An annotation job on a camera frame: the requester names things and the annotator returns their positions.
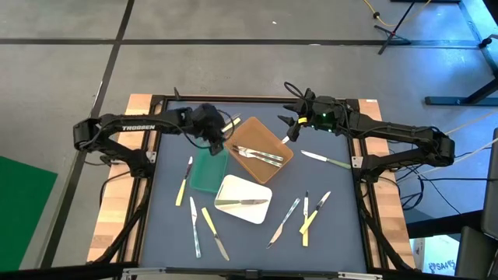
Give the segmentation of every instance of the green mat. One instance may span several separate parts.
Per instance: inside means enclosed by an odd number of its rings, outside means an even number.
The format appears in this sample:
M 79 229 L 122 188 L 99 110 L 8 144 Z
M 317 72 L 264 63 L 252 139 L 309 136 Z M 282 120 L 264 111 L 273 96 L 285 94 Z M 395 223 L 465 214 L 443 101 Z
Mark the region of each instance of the green mat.
M 0 271 L 19 269 L 56 178 L 0 156 Z

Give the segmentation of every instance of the yellow cable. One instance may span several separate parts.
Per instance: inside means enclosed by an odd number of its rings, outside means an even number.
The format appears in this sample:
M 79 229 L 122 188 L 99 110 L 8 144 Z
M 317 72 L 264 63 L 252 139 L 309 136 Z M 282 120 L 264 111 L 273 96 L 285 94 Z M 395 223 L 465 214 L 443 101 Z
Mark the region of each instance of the yellow cable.
M 368 5 L 368 7 L 370 8 L 370 10 L 372 11 L 372 13 L 375 13 L 375 9 L 374 7 L 372 7 L 372 5 L 368 2 L 368 0 L 363 0 L 365 2 L 366 5 Z M 414 13 L 412 16 L 410 16 L 409 18 L 405 19 L 405 23 L 416 18 L 424 9 L 425 7 L 431 2 L 432 0 L 427 0 L 426 4 L 424 4 L 422 7 L 420 7 L 420 9 Z M 377 17 L 377 19 L 379 19 L 379 21 L 384 25 L 384 26 L 387 26 L 387 27 L 394 27 L 394 26 L 397 26 L 397 24 L 387 24 L 385 23 L 380 16 Z

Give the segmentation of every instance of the wooden frame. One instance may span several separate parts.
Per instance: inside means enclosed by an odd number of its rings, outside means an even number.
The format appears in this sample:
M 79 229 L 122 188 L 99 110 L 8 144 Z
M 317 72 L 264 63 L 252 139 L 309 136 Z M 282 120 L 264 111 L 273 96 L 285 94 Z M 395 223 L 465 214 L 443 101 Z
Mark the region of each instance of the wooden frame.
M 147 114 L 149 112 L 151 100 L 150 94 L 132 94 L 128 101 L 128 107 L 125 114 Z M 381 111 L 376 100 L 359 100 L 360 111 L 369 115 L 374 120 L 381 120 Z M 143 140 L 143 132 L 125 132 L 120 133 L 118 142 L 132 149 L 140 149 Z M 155 132 L 152 132 L 149 138 L 149 147 L 152 146 L 156 138 Z M 367 138 L 366 147 L 369 153 L 378 156 L 385 156 L 389 153 L 387 141 L 379 138 Z M 354 140 L 354 149 L 357 155 L 360 154 L 359 141 Z M 109 177 L 115 176 L 128 170 L 126 165 L 116 165 L 110 168 Z M 391 172 L 384 172 L 383 177 L 395 180 Z M 103 195 L 103 201 L 100 208 L 99 216 L 96 221 L 96 228 L 90 245 L 88 261 L 97 259 L 105 249 L 112 243 L 114 238 L 123 228 L 125 217 L 128 209 L 128 202 L 131 197 L 133 178 L 129 175 L 112 180 L 107 184 Z M 141 182 L 141 188 L 144 188 L 145 180 Z M 415 267 L 412 256 L 412 250 L 409 243 L 408 232 L 406 229 L 405 218 L 402 211 L 402 205 L 399 200 L 398 189 L 392 182 L 379 180 L 374 184 L 377 199 L 377 208 L 380 215 L 382 231 L 389 240 L 393 248 L 398 252 L 403 260 L 410 266 Z M 365 198 L 367 207 L 370 207 L 368 197 Z M 368 229 L 370 249 L 372 251 L 373 266 L 381 267 L 380 255 L 377 249 L 377 242 L 372 232 Z M 135 230 L 129 237 L 135 240 Z M 131 252 L 135 242 L 128 242 L 125 261 L 132 259 Z M 389 263 L 390 268 L 394 269 L 393 264 Z

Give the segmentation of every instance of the white cable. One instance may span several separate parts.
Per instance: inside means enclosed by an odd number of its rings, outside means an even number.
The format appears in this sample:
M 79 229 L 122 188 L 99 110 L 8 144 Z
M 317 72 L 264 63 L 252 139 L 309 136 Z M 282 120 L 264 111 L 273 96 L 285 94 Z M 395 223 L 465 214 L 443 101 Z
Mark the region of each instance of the white cable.
M 449 135 L 450 133 L 453 133 L 453 132 L 455 132 L 455 131 L 458 131 L 458 130 L 460 130 L 460 129 L 462 129 L 462 128 L 466 127 L 467 125 L 474 124 L 474 123 L 476 123 L 476 122 L 478 122 L 478 121 L 480 121 L 480 120 L 484 120 L 485 118 L 487 118 L 487 117 L 489 117 L 489 116 L 491 116 L 492 114 L 495 114 L 495 113 L 498 113 L 498 110 L 493 110 L 493 111 L 491 111 L 491 112 L 489 112 L 489 113 L 485 114 L 484 116 L 481 116 L 481 117 L 478 117 L 478 118 L 476 118 L 476 119 L 474 119 L 474 120 L 471 120 L 471 121 L 469 121 L 469 122 L 466 122 L 466 123 L 462 124 L 461 126 L 459 126 L 459 127 L 455 128 L 455 129 L 452 129 L 452 130 L 450 130 L 450 131 L 448 131 L 448 132 L 444 132 L 444 134 L 445 134 L 445 135 Z
M 455 163 L 459 163 L 459 162 L 461 162 L 461 161 L 464 161 L 464 160 L 466 160 L 467 158 L 469 158 L 469 157 L 471 157 L 471 156 L 475 155 L 476 153 L 481 152 L 483 149 L 485 149 L 485 148 L 487 148 L 487 147 L 491 146 L 491 145 L 492 145 L 494 142 L 496 142 L 496 141 L 498 141 L 498 138 L 493 139 L 491 142 L 487 143 L 486 145 L 484 145 L 483 147 L 481 147 L 481 148 L 479 148 L 479 149 L 476 149 L 474 152 L 472 152 L 472 153 L 470 153 L 470 154 L 468 154 L 468 155 L 466 155 L 466 156 L 462 157 L 461 159 L 457 159 L 457 160 L 455 160 L 453 164 L 455 164 Z M 413 175 L 407 176 L 407 177 L 405 177 L 405 178 L 403 178 L 403 179 L 399 180 L 399 181 L 398 181 L 398 184 L 400 184 L 400 183 L 401 183 L 402 181 L 404 181 L 404 180 L 407 180 L 407 179 L 410 179 L 410 178 L 413 178 L 413 177 L 417 177 L 417 176 L 420 176 L 420 175 L 423 175 L 423 174 L 427 174 L 427 173 L 430 173 L 430 172 L 436 171 L 436 170 L 441 169 L 441 168 L 443 168 L 443 167 L 435 167 L 435 168 L 432 168 L 431 170 L 427 170 L 427 171 L 420 172 L 420 173 L 418 173 L 418 174 L 413 174 Z

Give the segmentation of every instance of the concrete floor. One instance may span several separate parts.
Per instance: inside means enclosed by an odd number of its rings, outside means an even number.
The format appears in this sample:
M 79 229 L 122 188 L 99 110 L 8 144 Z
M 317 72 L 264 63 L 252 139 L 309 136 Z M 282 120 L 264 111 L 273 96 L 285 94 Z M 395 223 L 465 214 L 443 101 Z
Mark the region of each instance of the concrete floor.
M 483 36 L 498 33 L 481 0 L 464 0 Z M 116 37 L 126 0 L 0 0 L 0 37 Z M 407 4 L 372 0 L 384 21 L 395 22 Z M 127 39 L 279 38 L 382 40 L 361 0 L 143 0 L 137 1 Z M 474 40 L 457 5 L 430 4 L 399 31 L 414 40 Z M 72 126 L 92 108 L 111 46 L 0 45 L 0 155 L 59 174 L 23 268 L 40 251 L 75 151 Z M 498 43 L 489 46 L 498 58 Z M 435 125 L 449 131 L 488 113 L 489 108 L 428 107 L 427 95 L 467 96 L 493 75 L 481 51 L 441 47 L 347 46 L 123 46 L 101 113 L 124 112 L 130 93 L 287 96 L 284 81 L 317 94 L 378 99 L 385 121 Z M 492 138 L 498 114 L 462 129 L 452 138 L 457 154 Z M 392 145 L 399 151 L 407 147 Z M 97 161 L 98 155 L 88 160 Z M 484 177 L 489 153 L 428 177 Z M 98 214 L 98 193 L 108 168 L 85 166 L 54 265 L 83 264 Z M 460 212 L 482 207 L 483 182 L 437 182 Z M 401 185 L 402 194 L 419 184 Z M 434 189 L 406 212 L 407 220 L 453 215 Z

